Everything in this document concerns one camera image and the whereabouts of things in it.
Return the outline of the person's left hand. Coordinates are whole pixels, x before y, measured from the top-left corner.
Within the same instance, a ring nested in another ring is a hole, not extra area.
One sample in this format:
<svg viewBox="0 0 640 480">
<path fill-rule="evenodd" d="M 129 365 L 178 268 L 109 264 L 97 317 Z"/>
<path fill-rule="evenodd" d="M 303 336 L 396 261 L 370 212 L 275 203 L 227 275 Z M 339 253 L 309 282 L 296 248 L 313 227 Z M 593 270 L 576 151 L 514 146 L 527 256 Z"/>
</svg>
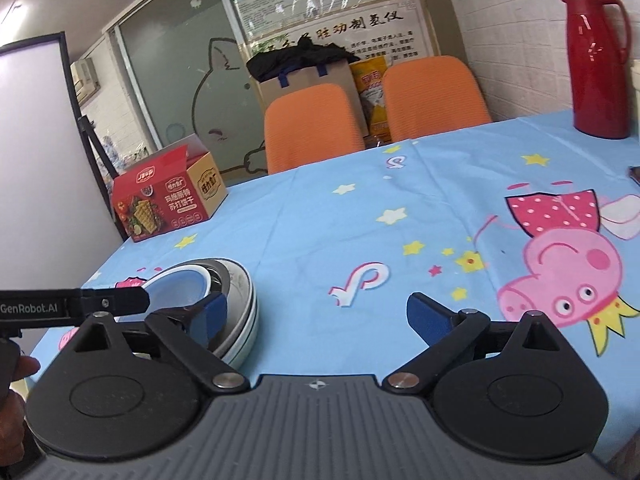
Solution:
<svg viewBox="0 0 640 480">
<path fill-rule="evenodd" d="M 17 382 L 32 376 L 40 369 L 40 363 L 31 356 L 21 356 L 17 360 L 12 380 Z M 24 408 L 23 398 L 9 390 L 1 407 L 1 466 L 18 463 L 24 456 Z"/>
</svg>

